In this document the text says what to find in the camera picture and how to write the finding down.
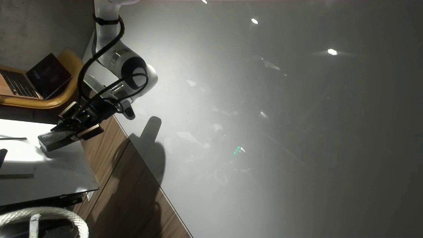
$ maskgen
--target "white cable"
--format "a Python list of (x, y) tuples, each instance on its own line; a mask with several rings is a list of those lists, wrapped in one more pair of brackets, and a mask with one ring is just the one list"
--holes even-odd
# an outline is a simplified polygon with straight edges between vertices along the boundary
[(33, 215), (41, 215), (42, 216), (59, 216), (65, 217), (69, 221), (71, 221), (79, 232), (80, 238), (88, 238), (88, 227), (87, 224), (75, 213), (59, 209), (59, 208), (51, 208), (51, 207), (38, 207), (38, 208), (28, 208), (22, 211), (10, 212), (6, 215), (0, 216), (0, 228), (16, 221), (20, 221), (22, 219), (29, 219)]

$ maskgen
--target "white desk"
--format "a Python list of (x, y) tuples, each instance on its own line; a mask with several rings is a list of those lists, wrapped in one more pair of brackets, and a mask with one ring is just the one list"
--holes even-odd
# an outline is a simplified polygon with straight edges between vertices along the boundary
[[(6, 149), (0, 168), (0, 207), (98, 190), (80, 143), (45, 155), (37, 137), (53, 125), (0, 120), (0, 149)], [(1, 141), (4, 137), (28, 141)]]

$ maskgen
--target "laptop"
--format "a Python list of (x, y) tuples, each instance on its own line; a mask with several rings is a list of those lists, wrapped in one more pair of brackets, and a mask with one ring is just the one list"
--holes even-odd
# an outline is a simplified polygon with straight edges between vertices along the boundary
[(0, 97), (49, 100), (69, 81), (70, 73), (54, 55), (49, 55), (26, 73), (0, 67)]

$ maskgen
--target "robotic arm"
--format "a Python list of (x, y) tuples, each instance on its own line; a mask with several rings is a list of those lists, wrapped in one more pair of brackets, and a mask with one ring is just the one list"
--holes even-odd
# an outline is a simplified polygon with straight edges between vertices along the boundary
[[(38, 137), (42, 150), (54, 151), (77, 141), (96, 137), (103, 133), (99, 123), (115, 113), (133, 120), (131, 104), (157, 84), (152, 67), (120, 41), (124, 35), (124, 26), (119, 18), (120, 7), (137, 2), (94, 0), (96, 23), (94, 56), (79, 73), (79, 98), (63, 110), (61, 121), (50, 133)], [(115, 75), (118, 81), (104, 88), (95, 79), (86, 77), (86, 72), (95, 61)], [(94, 97), (84, 96), (83, 81), (95, 93)]]

